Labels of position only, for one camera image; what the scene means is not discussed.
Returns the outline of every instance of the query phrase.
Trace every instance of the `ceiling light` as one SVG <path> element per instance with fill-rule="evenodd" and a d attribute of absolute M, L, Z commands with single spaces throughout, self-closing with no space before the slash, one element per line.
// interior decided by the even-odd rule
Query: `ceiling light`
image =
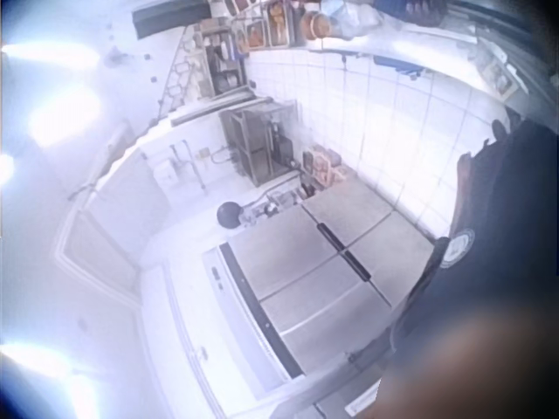
<path fill-rule="evenodd" d="M 72 375 L 65 381 L 76 417 L 78 419 L 99 419 L 95 391 L 90 380 L 84 375 Z"/>
<path fill-rule="evenodd" d="M 4 45 L 2 52 L 9 57 L 62 65 L 73 70 L 94 68 L 100 59 L 97 52 L 84 45 L 52 41 Z"/>
<path fill-rule="evenodd" d="M 17 364 L 51 378 L 65 378 L 72 372 L 70 362 L 61 354 L 34 345 L 0 345 L 0 352 Z"/>
<path fill-rule="evenodd" d="M 83 132 L 100 113 L 99 98 L 78 87 L 61 93 L 31 115 L 31 136 L 48 147 Z"/>
<path fill-rule="evenodd" d="M 9 155 L 0 155 L 0 186 L 4 185 L 14 174 L 14 159 Z"/>

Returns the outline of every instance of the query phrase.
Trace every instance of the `kitchen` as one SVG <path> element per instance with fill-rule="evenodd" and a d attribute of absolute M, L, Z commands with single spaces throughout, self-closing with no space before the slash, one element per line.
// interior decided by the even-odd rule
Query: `kitchen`
<path fill-rule="evenodd" d="M 210 9 L 153 123 L 95 156 L 54 257 L 137 314 L 171 416 L 355 417 L 448 234 L 458 158 L 505 106 L 550 108 L 463 11 L 427 30 L 368 4 Z"/>

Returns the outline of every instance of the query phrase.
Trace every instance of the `logo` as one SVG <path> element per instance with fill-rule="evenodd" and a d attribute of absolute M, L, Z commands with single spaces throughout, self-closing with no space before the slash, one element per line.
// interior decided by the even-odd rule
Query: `logo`
<path fill-rule="evenodd" d="M 461 231 L 446 248 L 443 261 L 440 263 L 441 268 L 450 268 L 463 258 L 472 248 L 475 234 L 472 230 L 467 229 Z"/>

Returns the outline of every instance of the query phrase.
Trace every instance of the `black uniform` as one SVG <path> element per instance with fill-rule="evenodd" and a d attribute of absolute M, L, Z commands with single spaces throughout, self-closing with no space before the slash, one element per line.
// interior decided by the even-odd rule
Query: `black uniform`
<path fill-rule="evenodd" d="M 557 307 L 557 136 L 523 122 L 473 157 L 453 237 L 440 238 L 392 331 L 396 359 L 484 307 Z"/>

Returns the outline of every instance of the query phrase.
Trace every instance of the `refrigerator door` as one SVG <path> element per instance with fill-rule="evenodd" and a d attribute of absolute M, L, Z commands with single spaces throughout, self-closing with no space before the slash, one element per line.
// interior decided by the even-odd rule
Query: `refrigerator door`
<path fill-rule="evenodd" d="M 386 328 L 389 306 L 341 258 L 262 302 L 305 374 L 366 347 Z"/>
<path fill-rule="evenodd" d="M 429 240 L 397 212 L 349 248 L 393 307 L 419 280 L 432 249 Z"/>
<path fill-rule="evenodd" d="M 345 246 L 380 223 L 390 205 L 358 179 L 338 183 L 303 203 L 317 221 L 325 223 Z"/>
<path fill-rule="evenodd" d="M 335 255 L 301 207 L 293 207 L 230 239 L 257 300 L 302 278 Z"/>

